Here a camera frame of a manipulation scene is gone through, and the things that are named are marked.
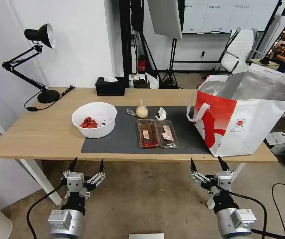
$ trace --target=black desk lamp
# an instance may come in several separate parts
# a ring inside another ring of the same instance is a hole
[[[14,75],[22,78],[23,80],[27,81],[31,85],[37,87],[40,89],[41,93],[37,96],[37,100],[40,103],[51,103],[55,102],[60,98],[60,93],[55,90],[48,90],[46,89],[44,84],[41,84],[37,81],[34,81],[23,74],[17,72],[15,68],[22,63],[28,61],[29,59],[39,55],[42,53],[42,45],[39,44],[39,41],[42,42],[47,47],[50,47],[52,49],[55,49],[56,47],[56,40],[54,36],[54,31],[52,26],[47,23],[41,26],[38,30],[34,29],[26,29],[24,31],[24,35],[28,40],[31,40],[33,44],[35,44],[31,49],[27,50],[26,52],[20,54],[19,56],[13,58],[12,60],[9,60],[7,62],[4,62],[2,64],[2,67],[9,72],[13,73]],[[27,57],[26,59],[19,59],[20,57],[24,56],[25,54],[35,50],[36,53],[30,57]]]

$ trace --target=black tissue box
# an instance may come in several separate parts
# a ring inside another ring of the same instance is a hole
[[[123,77],[115,77],[118,81],[106,82],[102,76],[96,81],[97,95],[123,96],[125,94],[125,80]]]

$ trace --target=chair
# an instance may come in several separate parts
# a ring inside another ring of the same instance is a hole
[[[255,40],[256,29],[231,30],[230,38],[219,59],[221,66],[230,74],[247,71],[249,65],[246,59],[251,52],[255,51],[252,50]]]

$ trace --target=white bowl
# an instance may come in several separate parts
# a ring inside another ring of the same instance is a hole
[[[116,114],[117,110],[113,105],[105,102],[92,102],[79,107],[72,115],[72,122],[85,137],[101,138],[113,131]],[[80,127],[87,117],[93,118],[100,127],[93,129]]]

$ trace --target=red and white bag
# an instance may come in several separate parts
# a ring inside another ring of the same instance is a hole
[[[253,154],[285,112],[285,74],[252,64],[200,86],[193,122],[214,157]]]

